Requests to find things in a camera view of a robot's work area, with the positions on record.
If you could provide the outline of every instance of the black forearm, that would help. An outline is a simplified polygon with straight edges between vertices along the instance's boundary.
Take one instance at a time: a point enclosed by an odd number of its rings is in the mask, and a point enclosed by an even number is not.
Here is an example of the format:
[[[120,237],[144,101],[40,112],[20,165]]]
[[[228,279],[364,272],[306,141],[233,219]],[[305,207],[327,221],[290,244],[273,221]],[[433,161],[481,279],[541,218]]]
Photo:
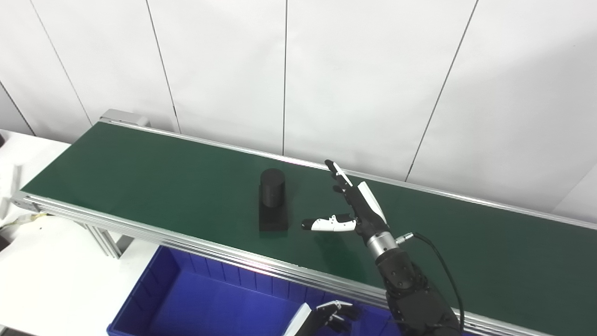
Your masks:
[[[406,251],[388,251],[377,258],[376,266],[390,312],[405,336],[461,335],[452,308]]]

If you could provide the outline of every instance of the metal leg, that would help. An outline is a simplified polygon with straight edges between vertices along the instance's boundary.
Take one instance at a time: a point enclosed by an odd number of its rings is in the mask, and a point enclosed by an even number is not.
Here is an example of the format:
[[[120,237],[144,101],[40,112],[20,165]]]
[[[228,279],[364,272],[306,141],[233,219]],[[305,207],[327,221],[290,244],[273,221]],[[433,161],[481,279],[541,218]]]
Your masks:
[[[105,255],[111,256],[112,258],[116,259],[120,258],[123,251],[121,251],[120,248],[118,248],[118,246],[114,242],[114,239],[112,239],[112,236],[110,236],[110,233],[108,233],[108,231],[85,223],[79,224],[86,228],[87,231],[89,231],[89,233],[91,233],[93,239],[96,240],[96,243],[100,246],[101,250],[104,252]]]

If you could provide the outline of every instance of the blue plastic bin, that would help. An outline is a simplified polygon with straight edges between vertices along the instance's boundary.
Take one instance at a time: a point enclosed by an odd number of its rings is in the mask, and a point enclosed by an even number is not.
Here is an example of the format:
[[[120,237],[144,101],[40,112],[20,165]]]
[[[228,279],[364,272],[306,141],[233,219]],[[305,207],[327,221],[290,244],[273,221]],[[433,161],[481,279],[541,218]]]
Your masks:
[[[111,336],[281,336],[303,302],[354,302],[161,246],[114,321]],[[352,336],[396,336],[387,310],[358,304]],[[328,327],[317,335],[338,335]]]

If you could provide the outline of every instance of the black base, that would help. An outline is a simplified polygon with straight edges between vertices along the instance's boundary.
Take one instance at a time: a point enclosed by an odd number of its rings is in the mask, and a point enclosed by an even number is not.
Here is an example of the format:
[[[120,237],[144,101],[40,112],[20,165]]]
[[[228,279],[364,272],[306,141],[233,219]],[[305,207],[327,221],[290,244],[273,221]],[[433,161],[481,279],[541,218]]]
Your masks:
[[[259,231],[286,231],[288,230],[288,207],[283,201],[277,207],[263,204],[259,186]]]

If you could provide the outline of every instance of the cable connector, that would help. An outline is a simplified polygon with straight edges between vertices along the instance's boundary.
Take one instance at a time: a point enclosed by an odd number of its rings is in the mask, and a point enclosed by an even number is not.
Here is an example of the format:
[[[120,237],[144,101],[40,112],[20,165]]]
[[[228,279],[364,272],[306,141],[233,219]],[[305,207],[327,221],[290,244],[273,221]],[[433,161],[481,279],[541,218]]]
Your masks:
[[[413,238],[413,237],[414,237],[414,234],[412,232],[403,234],[400,237],[396,238],[396,245],[400,245],[403,242],[406,242],[407,240],[409,240],[410,238]]]

